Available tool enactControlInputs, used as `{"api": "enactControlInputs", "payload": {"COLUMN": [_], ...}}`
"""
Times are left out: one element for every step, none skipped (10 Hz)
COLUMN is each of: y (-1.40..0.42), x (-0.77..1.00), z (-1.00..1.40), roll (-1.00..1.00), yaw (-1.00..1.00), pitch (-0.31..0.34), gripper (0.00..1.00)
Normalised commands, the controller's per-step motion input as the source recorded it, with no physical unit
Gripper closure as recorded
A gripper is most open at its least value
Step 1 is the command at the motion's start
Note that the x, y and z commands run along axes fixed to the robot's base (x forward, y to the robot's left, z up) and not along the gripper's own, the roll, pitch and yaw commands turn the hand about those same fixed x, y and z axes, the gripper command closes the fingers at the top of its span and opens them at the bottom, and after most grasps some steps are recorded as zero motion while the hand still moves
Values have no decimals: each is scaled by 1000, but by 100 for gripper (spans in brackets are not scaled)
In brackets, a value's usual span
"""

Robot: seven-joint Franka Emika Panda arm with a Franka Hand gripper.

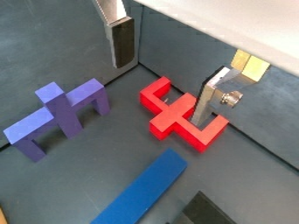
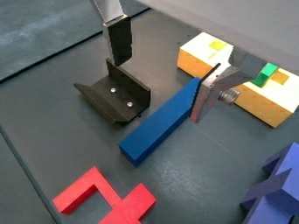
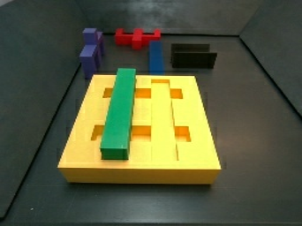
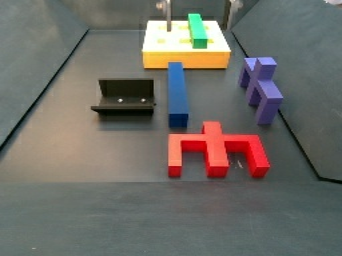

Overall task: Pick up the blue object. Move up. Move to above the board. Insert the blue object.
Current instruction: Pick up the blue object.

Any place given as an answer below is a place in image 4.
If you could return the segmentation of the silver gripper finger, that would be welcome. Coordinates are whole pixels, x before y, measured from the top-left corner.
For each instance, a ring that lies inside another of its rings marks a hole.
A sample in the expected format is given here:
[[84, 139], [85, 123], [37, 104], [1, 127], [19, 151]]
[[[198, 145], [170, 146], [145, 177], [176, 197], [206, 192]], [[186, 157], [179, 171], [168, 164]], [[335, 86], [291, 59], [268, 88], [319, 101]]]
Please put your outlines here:
[[232, 27], [232, 21], [238, 10], [243, 7], [243, 0], [228, 0], [230, 9], [228, 9], [228, 19], [227, 19], [227, 29]]
[[167, 23], [167, 31], [171, 31], [172, 24], [171, 24], [171, 0], [160, 0], [156, 3], [156, 9], [162, 10], [166, 15], [166, 23]]

